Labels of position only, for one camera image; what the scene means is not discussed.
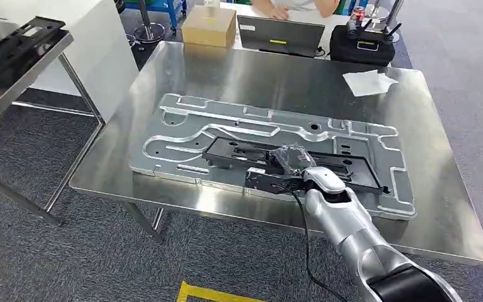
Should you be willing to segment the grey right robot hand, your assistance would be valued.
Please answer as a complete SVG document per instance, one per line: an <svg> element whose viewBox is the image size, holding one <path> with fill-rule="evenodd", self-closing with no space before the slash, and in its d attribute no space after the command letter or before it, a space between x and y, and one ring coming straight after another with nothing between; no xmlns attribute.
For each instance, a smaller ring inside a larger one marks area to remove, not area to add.
<svg viewBox="0 0 483 302"><path fill-rule="evenodd" d="M278 161L285 175L300 176L306 169L317 166L307 149L297 143L282 145L269 154Z"/></svg>

